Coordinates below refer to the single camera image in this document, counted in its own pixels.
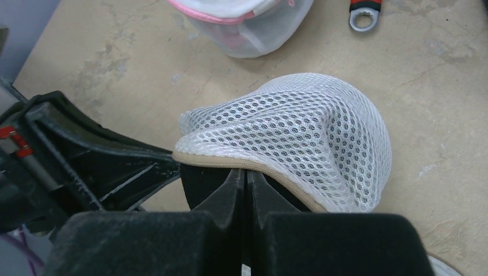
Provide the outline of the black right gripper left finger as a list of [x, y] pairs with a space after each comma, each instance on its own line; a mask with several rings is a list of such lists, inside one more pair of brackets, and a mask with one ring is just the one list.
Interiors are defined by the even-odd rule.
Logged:
[[243, 170], [190, 212], [85, 212], [59, 231], [45, 275], [240, 275]]

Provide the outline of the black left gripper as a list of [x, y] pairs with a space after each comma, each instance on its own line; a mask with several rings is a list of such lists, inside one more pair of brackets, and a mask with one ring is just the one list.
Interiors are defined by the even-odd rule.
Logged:
[[61, 228], [89, 211], [141, 210], [180, 177], [171, 152], [93, 121], [61, 91], [1, 114], [1, 232]]

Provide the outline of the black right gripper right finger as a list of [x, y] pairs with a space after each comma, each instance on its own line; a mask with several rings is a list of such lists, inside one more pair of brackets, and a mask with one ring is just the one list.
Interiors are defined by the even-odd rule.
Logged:
[[302, 212], [263, 174], [247, 174], [253, 275], [433, 275], [412, 224], [397, 214]]

